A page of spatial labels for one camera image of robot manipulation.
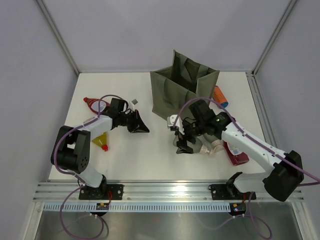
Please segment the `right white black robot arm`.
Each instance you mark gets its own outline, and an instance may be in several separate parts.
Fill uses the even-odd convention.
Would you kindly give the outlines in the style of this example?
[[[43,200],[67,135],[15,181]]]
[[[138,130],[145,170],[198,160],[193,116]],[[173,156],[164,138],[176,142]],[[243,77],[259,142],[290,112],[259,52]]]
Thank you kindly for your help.
[[[191,122],[181,119],[179,114],[167,118],[168,128],[177,136],[177,154],[193,154],[194,150],[188,143],[195,144],[197,137],[207,134],[238,148],[264,170],[260,173],[235,173],[226,186],[231,198],[266,191],[274,199],[284,202],[304,180],[302,159],[297,152],[287,153],[251,136],[227,110],[216,114],[202,97],[190,100],[186,106],[193,115]]]

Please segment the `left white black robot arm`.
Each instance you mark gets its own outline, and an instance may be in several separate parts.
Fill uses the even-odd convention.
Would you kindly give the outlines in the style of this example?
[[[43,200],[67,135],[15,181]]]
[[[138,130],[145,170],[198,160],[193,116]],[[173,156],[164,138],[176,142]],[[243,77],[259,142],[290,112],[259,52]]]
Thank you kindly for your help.
[[[126,127],[129,133],[149,133],[138,110],[131,108],[123,98],[112,95],[110,102],[102,98],[85,98],[95,117],[78,126],[62,126],[51,154],[51,163],[64,175],[76,177],[90,194],[103,199],[108,188],[103,183],[104,175],[90,165],[90,149],[97,143],[104,151],[108,149],[108,132],[117,127]]]

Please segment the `green pump bottle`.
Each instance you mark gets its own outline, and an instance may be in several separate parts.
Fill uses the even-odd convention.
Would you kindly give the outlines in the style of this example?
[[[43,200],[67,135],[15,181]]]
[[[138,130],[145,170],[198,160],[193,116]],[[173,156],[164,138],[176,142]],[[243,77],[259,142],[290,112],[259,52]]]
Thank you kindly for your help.
[[[173,140],[173,145],[177,147],[176,145],[177,136],[175,136]],[[193,154],[209,154],[210,150],[206,145],[202,143],[202,141],[199,138],[195,138],[195,143],[192,143],[190,141],[186,141],[187,145],[191,148],[193,148]]]

